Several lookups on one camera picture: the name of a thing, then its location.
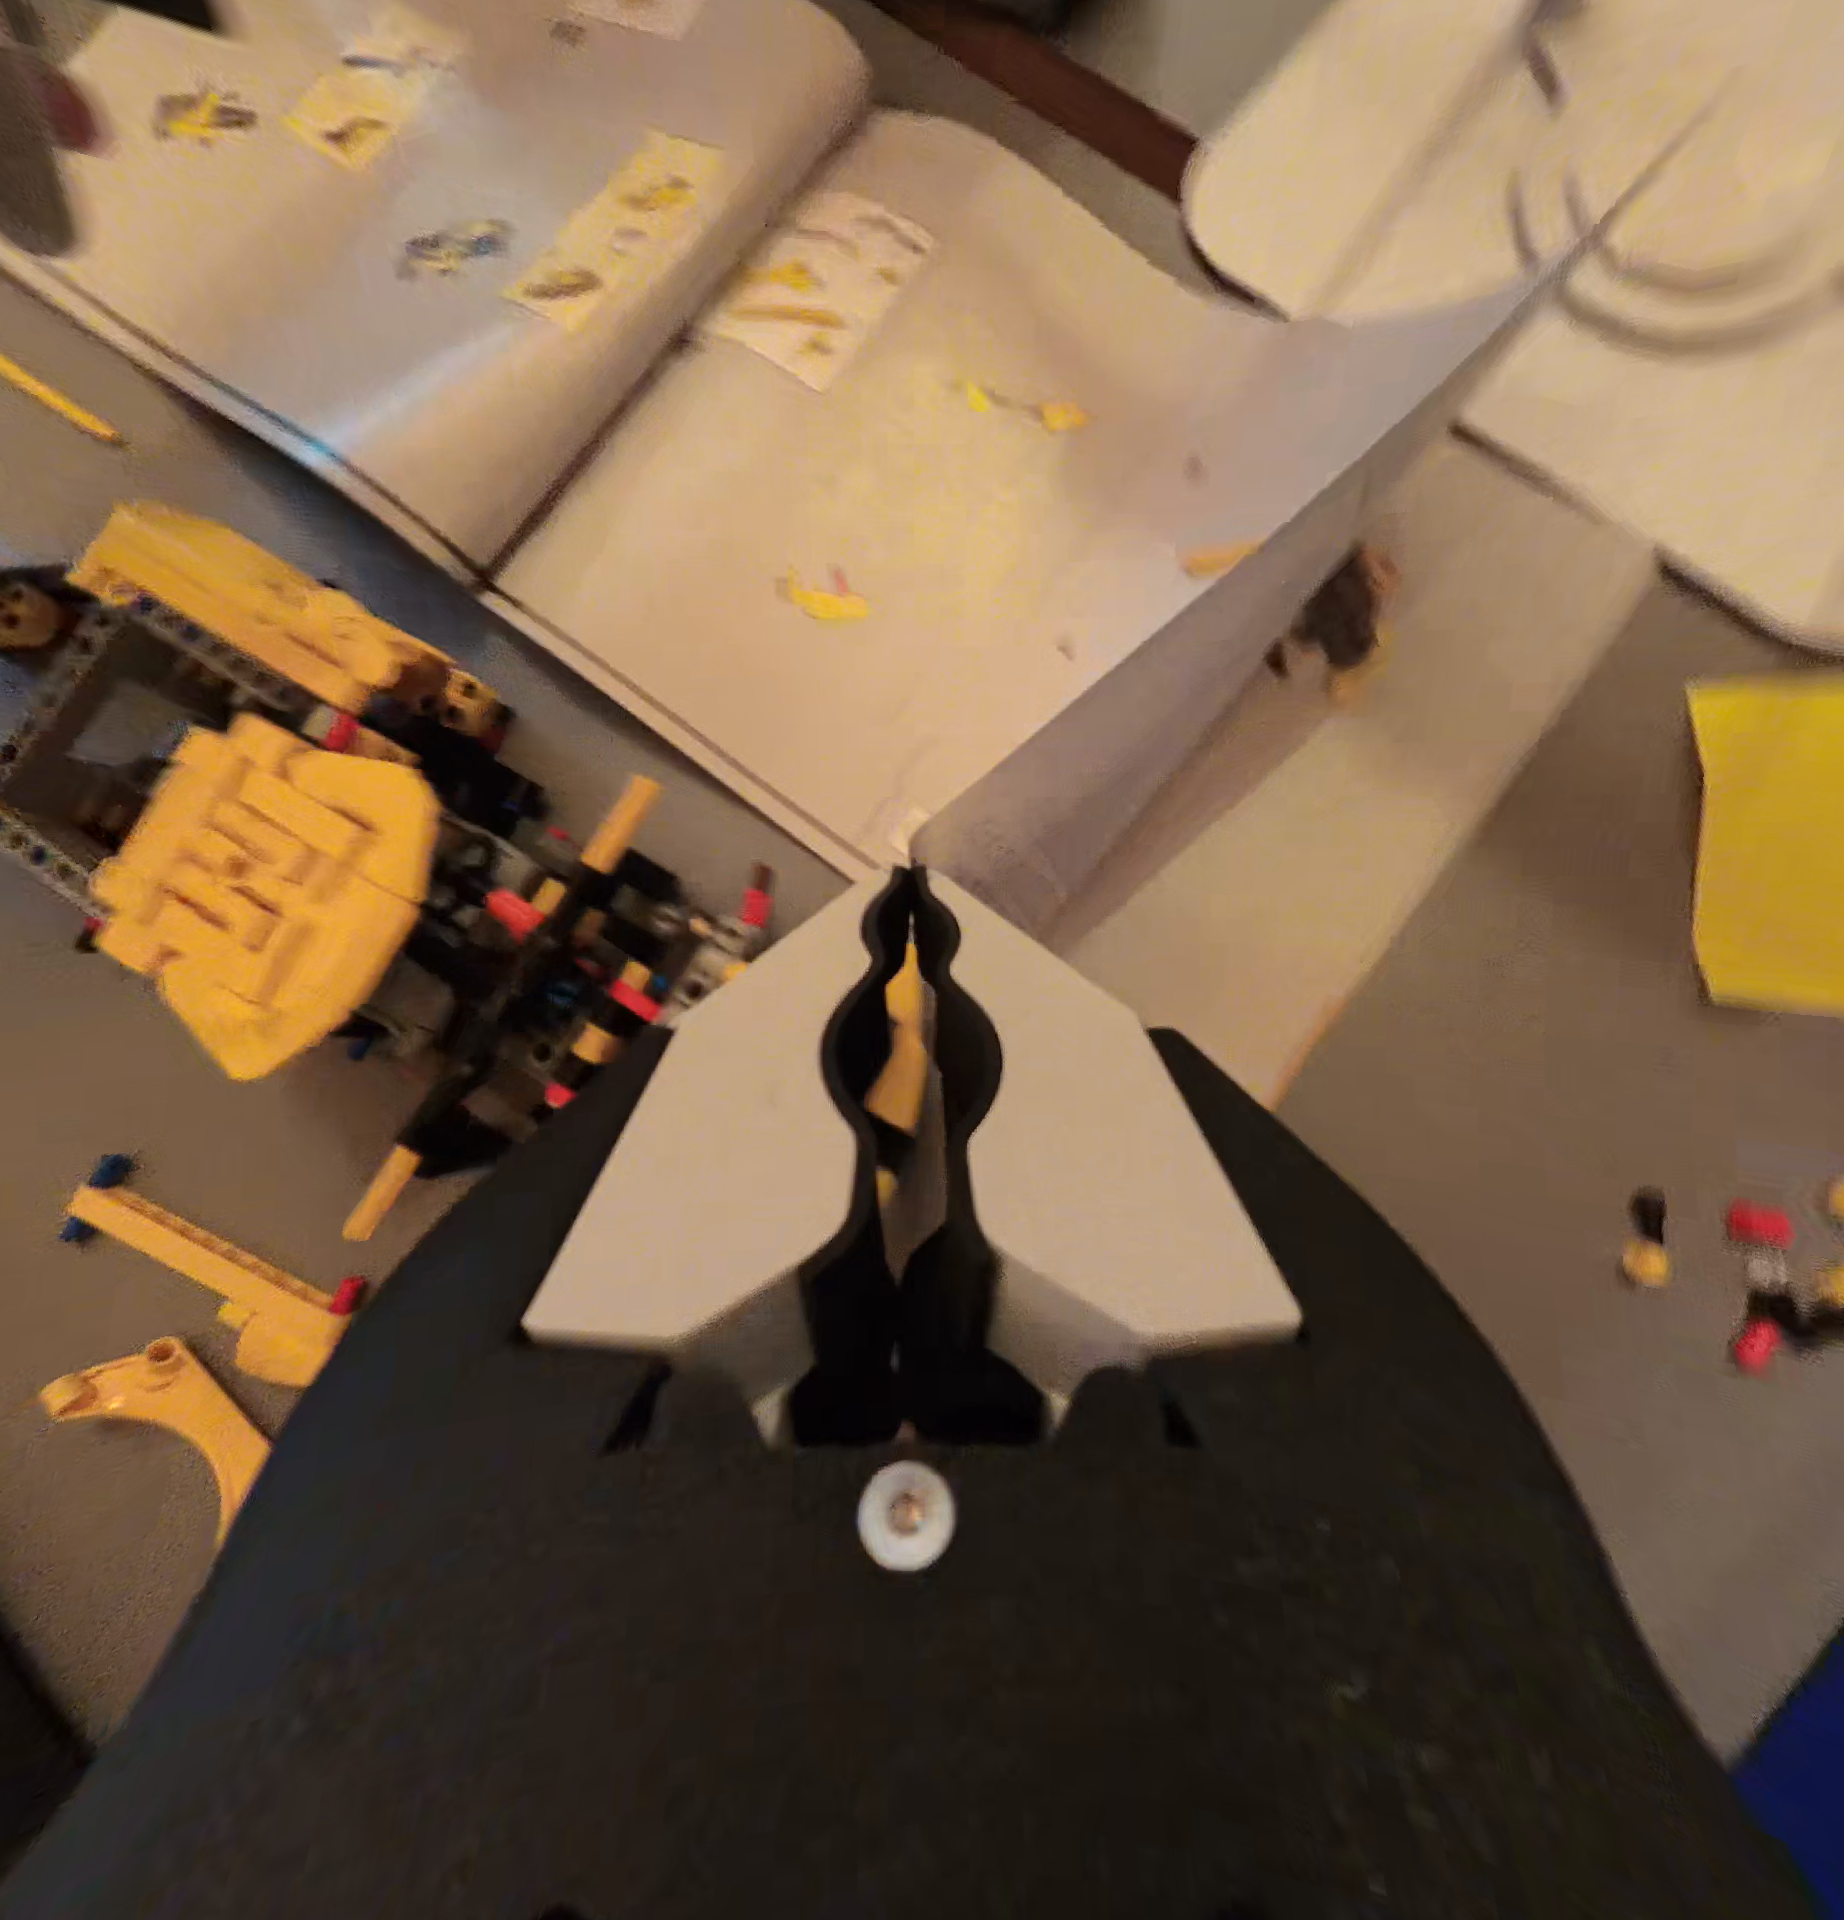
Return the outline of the yellow curved arch piece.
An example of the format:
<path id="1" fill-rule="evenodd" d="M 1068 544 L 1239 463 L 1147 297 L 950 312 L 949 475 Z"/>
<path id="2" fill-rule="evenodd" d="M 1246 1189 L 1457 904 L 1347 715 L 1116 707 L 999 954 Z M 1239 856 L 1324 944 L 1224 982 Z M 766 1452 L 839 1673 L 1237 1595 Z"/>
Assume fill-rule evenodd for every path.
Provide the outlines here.
<path id="1" fill-rule="evenodd" d="M 107 1421 L 155 1428 L 191 1448 L 208 1468 L 220 1550 L 271 1456 L 270 1437 L 175 1336 L 47 1379 L 36 1404 L 56 1422 Z"/>

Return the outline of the building instruction booklet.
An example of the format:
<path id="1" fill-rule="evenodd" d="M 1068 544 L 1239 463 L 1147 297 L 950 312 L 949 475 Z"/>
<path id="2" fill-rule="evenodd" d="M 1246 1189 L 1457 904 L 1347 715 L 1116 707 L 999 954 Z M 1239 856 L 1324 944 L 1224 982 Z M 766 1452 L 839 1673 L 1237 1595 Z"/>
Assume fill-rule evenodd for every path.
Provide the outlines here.
<path id="1" fill-rule="evenodd" d="M 0 271 L 853 877 L 1036 928 L 1585 248 L 1266 320 L 872 103 L 820 5 L 107 7 L 0 36 Z"/>

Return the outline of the wooden document stand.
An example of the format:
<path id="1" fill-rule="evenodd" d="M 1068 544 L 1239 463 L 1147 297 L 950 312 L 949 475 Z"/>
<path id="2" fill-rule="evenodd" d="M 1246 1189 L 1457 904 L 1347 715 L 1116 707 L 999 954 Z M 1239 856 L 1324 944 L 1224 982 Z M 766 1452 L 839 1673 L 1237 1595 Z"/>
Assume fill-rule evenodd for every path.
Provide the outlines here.
<path id="1" fill-rule="evenodd" d="M 1844 657 L 1844 2 L 1328 5 L 1182 209 L 1289 318 L 1569 254 L 1467 431 Z"/>

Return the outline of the yellow black toy car model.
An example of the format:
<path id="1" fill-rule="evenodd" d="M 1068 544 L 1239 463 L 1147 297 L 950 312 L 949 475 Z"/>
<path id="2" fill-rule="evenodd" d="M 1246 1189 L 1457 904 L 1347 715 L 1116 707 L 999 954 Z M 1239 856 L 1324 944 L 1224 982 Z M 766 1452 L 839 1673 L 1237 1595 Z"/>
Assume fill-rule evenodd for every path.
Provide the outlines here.
<path id="1" fill-rule="evenodd" d="M 0 742 L 0 850 L 83 920 L 234 1083 L 320 1044 L 409 1055 L 421 1100 L 349 1213 L 487 1168 L 643 1028 L 766 944 L 773 873 L 708 914 L 635 839 L 585 838 L 500 756 L 511 710 L 347 592 L 186 509 L 130 502 L 71 564 L 75 612 Z"/>

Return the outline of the blue storage bin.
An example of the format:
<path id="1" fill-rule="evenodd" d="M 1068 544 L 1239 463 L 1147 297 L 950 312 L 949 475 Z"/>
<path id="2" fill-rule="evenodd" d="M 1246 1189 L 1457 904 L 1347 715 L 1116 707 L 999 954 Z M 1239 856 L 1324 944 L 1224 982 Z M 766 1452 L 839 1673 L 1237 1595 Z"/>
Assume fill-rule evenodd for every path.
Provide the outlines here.
<path id="1" fill-rule="evenodd" d="M 1734 1781 L 1823 1913 L 1844 1918 L 1844 1630 L 1744 1750 Z"/>

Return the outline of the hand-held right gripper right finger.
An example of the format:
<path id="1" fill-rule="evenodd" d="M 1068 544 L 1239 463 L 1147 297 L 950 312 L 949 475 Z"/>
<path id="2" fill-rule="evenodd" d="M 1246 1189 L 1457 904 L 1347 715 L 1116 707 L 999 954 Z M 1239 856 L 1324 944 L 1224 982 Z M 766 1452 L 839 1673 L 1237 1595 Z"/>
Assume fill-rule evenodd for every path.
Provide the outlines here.
<path id="1" fill-rule="evenodd" d="M 905 880 L 905 1424 L 1028 1445 L 1100 1372 L 1298 1332 L 1141 1021 L 954 880 Z"/>

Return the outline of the yellow paper note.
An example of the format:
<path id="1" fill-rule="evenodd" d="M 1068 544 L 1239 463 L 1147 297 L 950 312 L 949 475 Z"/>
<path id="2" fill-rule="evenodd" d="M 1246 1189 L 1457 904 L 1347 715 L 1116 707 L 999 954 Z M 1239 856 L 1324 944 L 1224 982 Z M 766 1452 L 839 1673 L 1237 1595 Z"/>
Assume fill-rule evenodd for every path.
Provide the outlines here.
<path id="1" fill-rule="evenodd" d="M 1844 1021 L 1844 673 L 1685 686 L 1691 947 L 1716 1006 Z"/>

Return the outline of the yellow axle with black end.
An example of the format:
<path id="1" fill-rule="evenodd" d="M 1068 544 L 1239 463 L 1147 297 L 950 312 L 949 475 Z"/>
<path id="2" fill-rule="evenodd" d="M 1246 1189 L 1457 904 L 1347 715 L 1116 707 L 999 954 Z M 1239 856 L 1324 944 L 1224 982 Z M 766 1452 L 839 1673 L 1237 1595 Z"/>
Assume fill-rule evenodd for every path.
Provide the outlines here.
<path id="1" fill-rule="evenodd" d="M 0 383 L 23 396 L 31 404 L 44 410 L 54 417 L 67 423 L 75 432 L 110 448 L 123 446 L 120 429 L 100 419 L 94 411 L 80 407 L 71 396 L 31 374 L 6 354 L 0 352 Z"/>

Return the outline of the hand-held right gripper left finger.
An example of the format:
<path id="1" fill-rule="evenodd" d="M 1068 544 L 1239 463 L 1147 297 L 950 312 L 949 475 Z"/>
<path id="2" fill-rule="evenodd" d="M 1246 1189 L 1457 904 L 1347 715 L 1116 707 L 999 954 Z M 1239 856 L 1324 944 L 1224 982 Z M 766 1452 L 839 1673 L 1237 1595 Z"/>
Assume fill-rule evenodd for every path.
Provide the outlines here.
<path id="1" fill-rule="evenodd" d="M 813 1368 L 803 1276 L 886 1253 L 909 1162 L 909 871 L 866 879 L 659 1032 L 523 1327 L 653 1357 L 783 1424 Z"/>

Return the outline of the long yellow holed beam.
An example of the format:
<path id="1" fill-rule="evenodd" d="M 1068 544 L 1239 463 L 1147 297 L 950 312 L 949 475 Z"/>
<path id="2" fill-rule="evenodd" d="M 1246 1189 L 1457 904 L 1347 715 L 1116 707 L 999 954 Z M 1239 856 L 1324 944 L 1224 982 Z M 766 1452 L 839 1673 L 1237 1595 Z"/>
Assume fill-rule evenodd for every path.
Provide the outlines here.
<path id="1" fill-rule="evenodd" d="M 216 1297 L 216 1306 L 234 1300 L 249 1307 L 329 1309 L 334 1287 L 304 1282 L 274 1261 L 169 1213 L 129 1187 L 94 1196 L 89 1213 L 97 1206 L 105 1213 L 97 1239 L 113 1239 L 200 1285 Z"/>

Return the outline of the scattered small toy pieces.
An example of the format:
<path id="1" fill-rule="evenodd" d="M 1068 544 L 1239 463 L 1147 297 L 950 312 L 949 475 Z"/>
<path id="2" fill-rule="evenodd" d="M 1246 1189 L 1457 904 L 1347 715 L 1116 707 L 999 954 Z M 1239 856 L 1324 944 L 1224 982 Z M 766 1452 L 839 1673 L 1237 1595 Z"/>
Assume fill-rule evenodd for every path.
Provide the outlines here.
<path id="1" fill-rule="evenodd" d="M 1844 1174 L 1821 1192 L 1821 1221 L 1844 1233 Z M 1780 1357 L 1844 1346 L 1844 1252 L 1814 1270 L 1797 1267 L 1798 1214 L 1773 1201 L 1732 1198 L 1724 1246 L 1744 1282 L 1744 1302 L 1725 1348 L 1730 1368 L 1765 1375 Z"/>

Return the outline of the grey desk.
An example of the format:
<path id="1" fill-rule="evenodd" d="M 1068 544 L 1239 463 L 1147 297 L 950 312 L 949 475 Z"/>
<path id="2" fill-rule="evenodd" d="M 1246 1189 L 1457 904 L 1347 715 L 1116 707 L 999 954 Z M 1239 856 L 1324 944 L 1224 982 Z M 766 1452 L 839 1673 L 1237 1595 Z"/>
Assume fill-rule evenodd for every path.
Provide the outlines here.
<path id="1" fill-rule="evenodd" d="M 1528 1398 L 1647 1643 L 1732 1764 L 1844 1630 L 1844 1346 L 1755 1377 L 1724 1210 L 1821 1227 L 1844 1023 L 1716 1010 L 1687 954 L 1682 686 L 1798 671 L 1613 532 L 1446 444 L 1394 500 L 1390 654 L 1315 736 L 1233 713 L 1166 791 L 1149 877 L 1102 877 L 1071 958 L 1180 1030 L 1383 1213 Z M 234 1088 L 0 858 L 0 1606 L 105 1736 L 197 1585 L 191 1524 L 71 1557 L 100 1491 L 203 1479 L 149 1445 L 44 1466 L 25 1392 L 100 1332 L 203 1331 L 147 1262 L 44 1252 L 94 1152 L 329 1279 L 410 1090 L 318 1061 Z"/>

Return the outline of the blue pin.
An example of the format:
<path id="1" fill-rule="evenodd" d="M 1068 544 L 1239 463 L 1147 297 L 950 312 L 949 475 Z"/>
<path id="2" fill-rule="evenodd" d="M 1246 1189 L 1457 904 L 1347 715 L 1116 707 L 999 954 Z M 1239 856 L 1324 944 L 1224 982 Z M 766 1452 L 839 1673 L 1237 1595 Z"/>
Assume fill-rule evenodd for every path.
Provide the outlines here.
<path id="1" fill-rule="evenodd" d="M 88 1246 L 100 1233 L 100 1221 L 105 1213 L 97 1206 L 89 1213 L 89 1204 L 94 1204 L 94 1196 L 107 1193 L 113 1189 L 127 1187 L 138 1168 L 138 1159 L 129 1152 L 110 1152 L 100 1156 L 89 1168 L 89 1176 L 71 1192 L 71 1201 L 67 1203 L 62 1223 L 56 1233 L 58 1243 L 62 1246 Z"/>

